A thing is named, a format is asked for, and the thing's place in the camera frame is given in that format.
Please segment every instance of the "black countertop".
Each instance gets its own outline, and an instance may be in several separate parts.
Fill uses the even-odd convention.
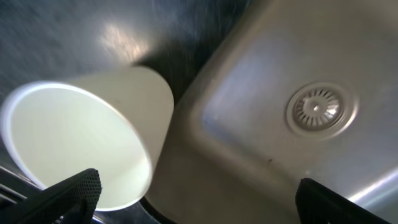
[[[250,1],[0,0],[0,103],[27,82],[131,64],[157,70],[178,102]],[[158,223],[141,203],[112,217]]]

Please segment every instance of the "drain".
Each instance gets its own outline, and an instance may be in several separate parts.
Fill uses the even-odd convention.
[[[333,83],[313,83],[290,99],[287,123],[302,136],[327,138],[344,130],[353,120],[358,101]]]

